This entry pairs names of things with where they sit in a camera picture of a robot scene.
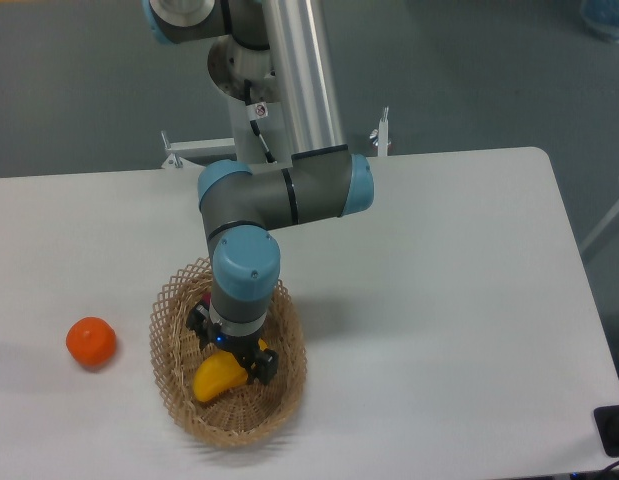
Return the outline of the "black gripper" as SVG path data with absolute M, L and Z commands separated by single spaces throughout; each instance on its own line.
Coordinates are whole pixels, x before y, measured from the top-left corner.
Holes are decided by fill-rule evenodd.
M 279 355 L 269 348 L 261 350 L 261 330 L 247 336 L 231 336 L 209 330 L 209 316 L 209 305 L 198 303 L 189 311 L 186 319 L 186 327 L 196 335 L 199 349 L 204 350 L 209 343 L 214 344 L 220 350 L 232 354 L 238 364 L 245 368 L 248 384 L 257 381 L 268 385 L 278 372 Z

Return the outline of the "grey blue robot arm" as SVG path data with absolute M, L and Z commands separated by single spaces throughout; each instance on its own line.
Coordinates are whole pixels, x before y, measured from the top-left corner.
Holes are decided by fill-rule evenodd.
M 367 159 L 349 151 L 319 1 L 147 1 L 155 36 L 209 39 L 207 68 L 230 98 L 236 156 L 198 179 L 212 265 L 210 295 L 187 325 L 230 353 L 249 381 L 268 383 L 278 356 L 259 344 L 280 274 L 273 231 L 368 209 Z

